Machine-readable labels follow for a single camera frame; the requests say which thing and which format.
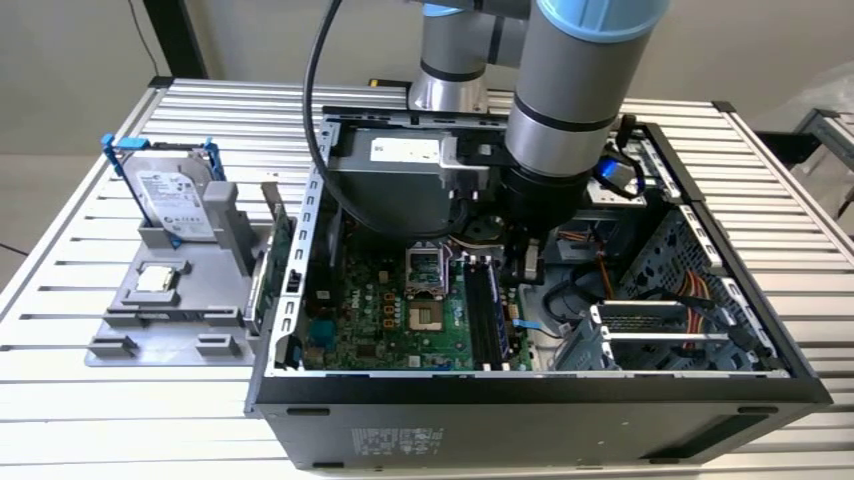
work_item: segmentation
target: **aluminum slotted table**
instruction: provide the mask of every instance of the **aluminum slotted table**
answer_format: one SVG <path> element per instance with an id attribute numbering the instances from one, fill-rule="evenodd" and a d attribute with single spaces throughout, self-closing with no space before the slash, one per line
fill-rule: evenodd
<path id="1" fill-rule="evenodd" d="M 315 102 L 406 106 L 401 88 L 318 88 Z M 493 112 L 510 102 L 494 93 Z M 146 91 L 118 134 L 195 143 L 213 136 L 239 208 L 265 222 L 261 182 L 278 181 L 290 211 L 302 200 L 311 162 L 301 104 L 297 86 L 177 80 Z M 628 100 L 624 111 L 662 126 L 836 405 L 704 466 L 385 475 L 854 478 L 854 245 L 738 114 L 712 102 L 657 100 Z M 243 418 L 249 367 L 85 365 L 138 225 L 102 157 L 0 295 L 0 465 L 11 465 L 0 477 L 313 476 L 294 471 L 265 421 Z"/>

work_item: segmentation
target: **black connector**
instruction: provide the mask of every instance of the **black connector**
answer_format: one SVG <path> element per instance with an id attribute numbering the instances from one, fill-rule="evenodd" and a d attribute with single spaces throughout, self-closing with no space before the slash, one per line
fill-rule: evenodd
<path id="1" fill-rule="evenodd" d="M 291 270 L 289 273 L 289 283 L 286 287 L 286 292 L 297 293 L 299 291 L 299 282 L 303 279 L 303 274 L 298 273 L 297 270 Z"/>

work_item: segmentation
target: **white wall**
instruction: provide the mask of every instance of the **white wall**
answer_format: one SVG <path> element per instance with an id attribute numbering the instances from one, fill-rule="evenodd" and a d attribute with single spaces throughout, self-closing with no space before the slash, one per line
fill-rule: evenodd
<path id="1" fill-rule="evenodd" d="M 0 153 L 95 154 L 153 76 L 125 0 L 0 0 Z"/>
<path id="2" fill-rule="evenodd" d="M 233 80 L 299 82 L 326 1 L 189 0 L 211 70 Z M 811 78 L 854 59 L 853 0 L 673 0 L 632 95 L 725 99 L 746 118 L 780 106 Z M 347 0 L 319 70 L 323 83 L 412 79 L 420 5 Z M 516 72 L 492 69 L 493 87 Z"/>
<path id="3" fill-rule="evenodd" d="M 141 22 L 167 70 L 142 0 Z M 299 82 L 322 0 L 187 0 L 215 78 Z M 632 94 L 729 99 L 748 118 L 854 60 L 854 0 L 673 0 Z M 420 5 L 347 0 L 323 83 L 412 79 Z M 0 153 L 90 154 L 139 99 L 153 68 L 123 0 L 0 0 Z M 492 69 L 497 88 L 516 72 Z"/>

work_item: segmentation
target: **hard drive label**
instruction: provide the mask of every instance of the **hard drive label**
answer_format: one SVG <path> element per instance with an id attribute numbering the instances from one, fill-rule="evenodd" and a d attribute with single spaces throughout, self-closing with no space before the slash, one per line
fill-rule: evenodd
<path id="1" fill-rule="evenodd" d="M 214 229 L 193 179 L 178 172 L 146 170 L 137 173 L 137 178 L 163 228 L 183 240 L 214 239 Z"/>

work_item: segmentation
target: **white label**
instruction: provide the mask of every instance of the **white label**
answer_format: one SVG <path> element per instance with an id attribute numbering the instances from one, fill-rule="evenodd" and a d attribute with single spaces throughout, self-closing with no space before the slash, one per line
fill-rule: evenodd
<path id="1" fill-rule="evenodd" d="M 371 161 L 440 163 L 440 140 L 429 138 L 375 138 L 371 141 Z"/>
<path id="2" fill-rule="evenodd" d="M 358 455 L 437 455 L 445 428 L 354 428 Z"/>
<path id="3" fill-rule="evenodd" d="M 183 240 L 211 240 L 214 229 L 193 179 L 178 172 L 141 171 L 137 178 L 163 228 Z"/>

